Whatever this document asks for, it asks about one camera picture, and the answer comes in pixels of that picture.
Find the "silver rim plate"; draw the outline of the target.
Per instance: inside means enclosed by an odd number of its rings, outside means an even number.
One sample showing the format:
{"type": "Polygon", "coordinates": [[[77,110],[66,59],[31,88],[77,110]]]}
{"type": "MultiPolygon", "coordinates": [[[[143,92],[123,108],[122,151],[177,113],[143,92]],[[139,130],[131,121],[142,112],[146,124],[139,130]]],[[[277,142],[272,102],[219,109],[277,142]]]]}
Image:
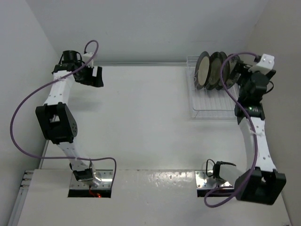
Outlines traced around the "silver rim plate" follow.
{"type": "MultiPolygon", "coordinates": [[[[223,62],[224,62],[228,58],[228,56],[223,51],[221,51],[220,54],[221,54],[223,62]]],[[[222,78],[223,78],[223,81],[224,81],[225,85],[226,85],[226,81],[229,78],[229,75],[230,75],[230,64],[227,61],[226,64],[225,64],[225,66],[223,67],[223,71],[222,71],[222,78]]],[[[224,89],[223,86],[222,86],[222,82],[221,81],[219,81],[219,83],[217,84],[217,86],[216,86],[215,89],[216,90],[224,89]]]]}
{"type": "Polygon", "coordinates": [[[198,57],[194,72],[194,86],[197,90],[201,90],[207,84],[210,70],[210,56],[204,51],[198,57]]]}

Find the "striped dark rim plate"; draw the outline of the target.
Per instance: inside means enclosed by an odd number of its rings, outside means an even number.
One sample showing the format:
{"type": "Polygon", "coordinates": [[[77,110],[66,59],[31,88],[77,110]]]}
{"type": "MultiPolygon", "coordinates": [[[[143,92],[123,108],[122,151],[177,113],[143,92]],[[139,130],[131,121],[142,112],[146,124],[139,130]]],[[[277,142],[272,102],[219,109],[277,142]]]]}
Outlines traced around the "striped dark rim plate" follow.
{"type": "Polygon", "coordinates": [[[214,52],[210,57],[210,73],[208,82],[205,85],[206,90],[213,90],[220,81],[220,68],[223,62],[223,58],[220,52],[214,52]]]}

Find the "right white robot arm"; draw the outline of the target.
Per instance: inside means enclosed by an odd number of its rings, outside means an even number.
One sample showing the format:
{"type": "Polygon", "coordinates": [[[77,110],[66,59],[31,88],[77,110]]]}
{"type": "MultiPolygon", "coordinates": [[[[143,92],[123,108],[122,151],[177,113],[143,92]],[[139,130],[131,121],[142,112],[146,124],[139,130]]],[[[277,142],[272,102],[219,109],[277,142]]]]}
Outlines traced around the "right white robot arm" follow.
{"type": "Polygon", "coordinates": [[[217,161],[213,166],[212,177],[227,181],[234,187],[229,198],[239,201],[272,205],[286,184],[284,173],[278,172],[271,159],[266,135],[265,114],[261,103],[271,78],[276,73],[273,64],[258,62],[250,66],[238,61],[232,71],[239,74],[240,87],[235,101],[234,113],[243,134],[247,167],[240,171],[236,164],[217,161]]]}

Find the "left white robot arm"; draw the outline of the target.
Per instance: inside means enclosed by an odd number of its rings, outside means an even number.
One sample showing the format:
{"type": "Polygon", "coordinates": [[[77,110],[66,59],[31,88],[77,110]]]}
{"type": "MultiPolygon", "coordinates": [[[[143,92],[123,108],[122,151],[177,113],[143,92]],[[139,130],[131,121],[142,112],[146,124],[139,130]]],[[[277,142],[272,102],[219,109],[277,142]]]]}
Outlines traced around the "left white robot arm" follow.
{"type": "Polygon", "coordinates": [[[102,68],[94,66],[93,56],[93,52],[80,55],[73,50],[64,51],[52,72],[54,83],[50,93],[44,104],[36,107],[35,113],[45,139],[57,145],[68,157],[75,179],[96,188],[102,182],[101,174],[79,148],[76,140],[78,126],[68,107],[70,91],[75,82],[103,87],[102,68]]]}

